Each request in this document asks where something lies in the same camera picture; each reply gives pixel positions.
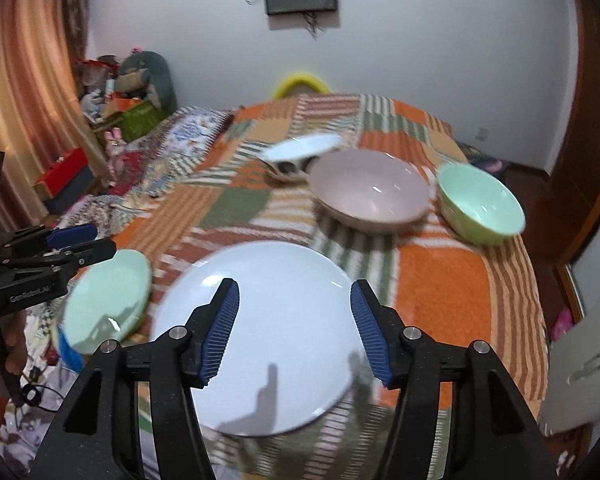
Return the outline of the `person's left hand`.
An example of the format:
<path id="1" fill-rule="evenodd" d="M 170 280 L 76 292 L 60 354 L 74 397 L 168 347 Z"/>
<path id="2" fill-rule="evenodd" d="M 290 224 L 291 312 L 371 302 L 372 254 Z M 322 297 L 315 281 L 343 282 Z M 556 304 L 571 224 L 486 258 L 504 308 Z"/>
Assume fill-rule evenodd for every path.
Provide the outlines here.
<path id="1" fill-rule="evenodd" d="M 6 370 L 10 374 L 20 376 L 27 364 L 28 352 L 24 330 L 27 324 L 27 312 L 19 311 L 4 327 L 4 341 L 8 349 L 5 361 Z"/>

